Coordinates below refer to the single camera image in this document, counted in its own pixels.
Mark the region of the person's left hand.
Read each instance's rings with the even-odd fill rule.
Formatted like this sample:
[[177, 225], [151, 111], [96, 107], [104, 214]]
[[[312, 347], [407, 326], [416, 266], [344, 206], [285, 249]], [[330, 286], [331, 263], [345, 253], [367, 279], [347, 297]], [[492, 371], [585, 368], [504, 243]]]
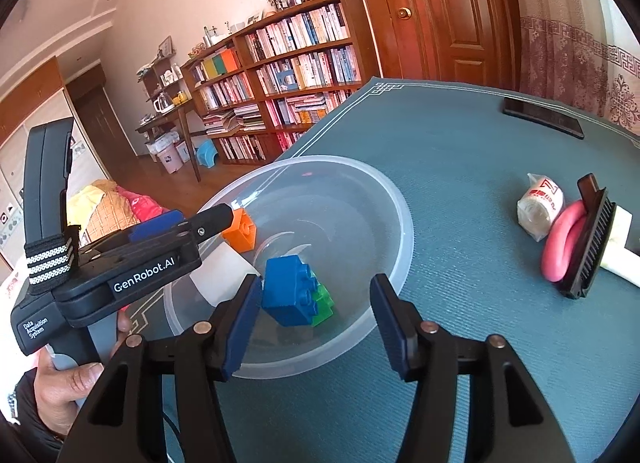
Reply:
[[38, 417], [47, 428], [66, 437], [78, 413], [77, 400], [85, 399], [101, 376], [101, 362], [56, 370], [47, 348], [39, 350], [34, 381]]

